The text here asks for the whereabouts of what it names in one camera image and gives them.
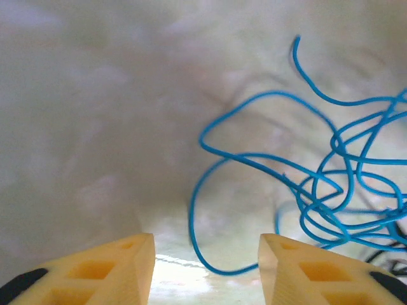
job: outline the black wire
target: black wire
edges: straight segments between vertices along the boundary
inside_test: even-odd
[[[398,233],[399,236],[405,238],[406,234],[404,233],[404,231],[400,228],[399,224],[397,222],[394,223],[396,225],[396,231]],[[398,241],[395,241],[394,243],[391,243],[389,246],[391,247],[396,247],[398,245],[404,245],[404,249],[407,251],[407,245],[400,243]],[[373,262],[377,257],[381,256],[383,253],[386,253],[388,251],[384,251],[384,250],[377,250],[375,253],[373,253],[371,256],[369,256],[365,262],[371,263]]]
[[[399,264],[398,261],[394,261],[392,263],[392,267],[390,269],[391,274],[394,276],[407,276],[407,267],[396,270],[397,264]]]

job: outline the rectangular hole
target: rectangular hole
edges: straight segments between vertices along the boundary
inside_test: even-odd
[[[69,274],[69,278],[83,278],[88,280],[103,280],[113,269],[114,262],[87,261],[78,264]]]
[[[296,246],[296,245],[290,245],[289,243],[281,243],[280,245],[281,245],[281,247],[282,247],[283,249],[285,249],[285,250],[297,250],[297,249],[299,249],[298,246]]]
[[[378,305],[364,293],[326,293],[323,296],[330,305]]]
[[[134,245],[134,242],[130,241],[130,242],[128,242],[128,243],[122,244],[120,247],[121,247],[122,249],[130,249],[133,245]]]
[[[89,289],[55,288],[42,305],[85,305],[94,293]]]
[[[350,281],[350,276],[330,262],[301,262],[301,270],[311,281]]]

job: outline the tangled blue cable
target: tangled blue cable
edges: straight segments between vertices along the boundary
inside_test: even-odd
[[[352,107],[352,106],[358,106],[358,105],[364,105],[368,103],[374,103],[374,102],[388,102],[389,106],[387,107],[386,110],[379,111],[373,114],[370,114],[364,118],[358,119],[357,121],[351,122],[339,129],[335,127],[333,122],[323,113],[321,113],[317,108],[314,106],[310,105],[308,102],[305,100],[297,97],[296,95],[293,95],[292,93],[286,92],[286,91],[266,91],[263,93],[259,93],[249,99],[247,99],[245,102],[241,103],[238,105],[236,108],[232,109],[231,111],[227,112],[226,114],[218,117],[215,119],[211,124],[209,124],[203,132],[199,136],[199,144],[200,146],[208,151],[209,153],[215,154],[217,156],[220,156],[221,159],[213,164],[199,179],[198,183],[195,186],[195,189],[193,191],[191,201],[190,201],[190,210],[189,210],[189,215],[188,215],[188,229],[189,229],[189,234],[191,238],[191,242],[193,245],[193,248],[195,250],[195,253],[197,254],[199,260],[201,263],[210,271],[219,274],[219,275],[225,275],[225,276],[233,276],[233,275],[239,275],[245,272],[248,272],[250,270],[256,269],[258,267],[258,264],[252,264],[250,266],[244,267],[242,269],[238,270],[233,270],[233,271],[223,271],[220,269],[217,269],[213,266],[211,266],[203,257],[199,246],[197,242],[197,237],[195,236],[195,228],[194,228],[194,216],[195,216],[195,203],[197,201],[199,192],[201,190],[201,187],[203,184],[206,182],[206,180],[212,175],[220,166],[223,166],[227,162],[230,161],[236,161],[245,165],[248,165],[252,168],[255,168],[257,170],[261,170],[262,172],[267,173],[268,175],[271,175],[272,177],[276,178],[277,180],[281,181],[281,183],[285,184],[292,194],[296,198],[296,203],[297,206],[301,212],[300,215],[300,226],[304,232],[309,235],[309,237],[313,238],[317,243],[319,243],[320,247],[325,248],[325,249],[331,249],[333,247],[337,247],[340,245],[343,245],[347,242],[354,242],[354,243],[359,243],[362,245],[366,245],[369,247],[377,248],[379,250],[385,250],[385,251],[405,251],[404,248],[397,248],[397,247],[392,247],[389,245],[381,245],[378,243],[373,243],[372,241],[368,241],[366,239],[368,238],[383,238],[383,239],[390,239],[390,240],[396,240],[400,242],[403,245],[407,245],[407,240],[403,237],[400,236],[397,233],[396,229],[396,221],[399,219],[402,219],[407,215],[407,201],[405,198],[407,198],[407,193],[402,193],[398,185],[389,180],[386,177],[383,177],[381,175],[378,175],[373,172],[367,172],[363,170],[363,166],[365,164],[372,164],[372,165],[407,165],[407,159],[375,159],[375,158],[367,158],[367,154],[369,152],[370,147],[372,146],[374,140],[376,139],[377,135],[379,134],[379,131],[387,124],[390,124],[394,122],[397,119],[401,119],[405,116],[407,116],[407,111],[400,112],[400,113],[395,113],[395,107],[398,103],[407,103],[407,88],[405,88],[398,96],[396,97],[391,97],[391,96],[382,96],[382,97],[372,97],[372,98],[367,98],[364,100],[358,100],[356,102],[342,102],[340,100],[335,100],[331,97],[328,97],[327,95],[323,94],[314,84],[314,82],[309,78],[309,76],[304,72],[304,70],[301,68],[300,63],[298,62],[298,46],[300,44],[300,37],[297,36],[294,40],[293,43],[293,49],[292,49],[292,56],[294,60],[294,64],[296,69],[298,70],[299,74],[301,77],[308,83],[309,87],[311,87],[312,91],[316,95],[318,95],[320,98],[325,100],[326,102],[329,102],[334,105],[340,105],[340,106],[345,106],[345,107]],[[285,97],[288,100],[291,100],[293,102],[299,103],[308,111],[310,111],[312,114],[316,115],[319,119],[323,120],[325,124],[328,125],[328,127],[331,129],[333,136],[330,141],[330,146],[332,151],[322,160],[321,164],[319,165],[318,169],[316,172],[313,172],[307,168],[302,167],[301,165],[298,165],[296,163],[293,163],[287,159],[274,156],[272,154],[267,154],[267,153],[260,153],[260,152],[243,152],[239,154],[232,154],[227,151],[222,151],[220,149],[217,149],[215,147],[212,147],[206,143],[206,138],[210,132],[212,132],[217,126],[220,124],[224,123],[228,119],[232,118],[234,115],[236,115],[239,111],[243,110],[246,108],[248,105],[254,103],[255,101],[261,99],[261,98],[266,98],[266,97]],[[380,118],[379,122],[371,127],[368,128],[367,130],[358,133],[357,135],[354,135],[353,137],[344,140],[342,139],[342,134],[346,132],[347,130],[360,125],[364,122],[367,122],[371,119],[375,118]],[[347,152],[347,146],[358,140],[361,137],[368,136],[368,139],[362,149],[362,152],[360,155],[353,155]],[[341,170],[325,170],[325,166],[329,162],[329,160],[333,156],[341,156],[343,163],[345,165],[344,169]],[[283,173],[276,172],[275,170],[258,163],[253,160],[253,158],[263,158],[263,159],[269,159],[273,161],[277,161],[279,163],[283,163],[287,166],[291,166],[295,168],[296,170],[299,170],[305,174],[308,175],[307,178],[305,178],[301,183],[297,184],[293,181],[291,181],[289,178],[287,178]],[[330,200],[332,198],[335,198],[341,194],[344,194],[344,190],[341,186],[339,186],[334,180],[330,179],[329,176],[334,176],[334,175],[346,175],[347,176],[347,192],[345,194],[345,198],[341,201],[340,204],[335,206],[334,208],[328,207],[325,202],[327,200]],[[392,192],[384,192],[379,189],[375,189],[371,186],[368,186],[363,178],[370,178],[373,180],[377,180],[380,182],[383,182],[384,184],[387,184],[391,189],[393,190]],[[317,197],[317,188],[319,185],[319,182],[323,181],[325,183],[328,183],[331,187],[335,189],[335,191],[327,196],[318,198]],[[355,189],[355,182],[358,181],[360,185],[365,188],[365,190],[379,195],[379,196],[384,196],[388,198],[394,198],[397,201],[397,208],[395,209],[385,209],[385,210],[364,210],[364,209],[351,209],[347,208],[347,205],[350,203],[353,194],[354,194],[354,189]],[[311,192],[306,191],[305,185],[307,183],[312,183],[312,188]],[[318,215],[320,215],[326,222],[328,222],[331,225],[334,225],[336,228],[336,231],[323,226],[322,224],[319,224],[311,216],[309,215],[310,212],[317,212]],[[351,214],[370,214],[370,215],[376,215],[377,220],[374,221],[369,221],[361,224],[344,224],[342,223],[339,218],[335,215],[338,212],[345,212],[345,213],[351,213]],[[277,212],[276,216],[276,221],[275,221],[275,232],[277,234],[280,234],[279,230],[279,212]],[[309,225],[312,225],[313,227],[316,227],[317,229],[320,229],[321,231],[330,234],[333,239],[328,240],[326,238],[321,238],[320,236],[317,236],[311,230],[308,228]],[[379,231],[387,229],[388,233],[379,233]]]

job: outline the white fluffy material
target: white fluffy material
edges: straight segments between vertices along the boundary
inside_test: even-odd
[[[316,99],[289,46],[302,34],[301,62],[330,95],[396,94],[407,78],[406,9],[403,0],[1,0],[0,281],[139,231],[156,233],[162,254],[195,259],[187,202],[214,161],[197,146],[203,126],[272,88],[313,100],[339,125],[361,116],[370,109]],[[402,128],[387,130],[377,154],[405,156]],[[300,107],[267,100],[211,141],[315,168],[329,137]],[[278,182],[229,166],[199,203],[200,238],[226,243],[246,227],[239,236],[253,252],[243,247],[235,262],[251,261],[253,234],[271,231],[273,205],[288,199]]]

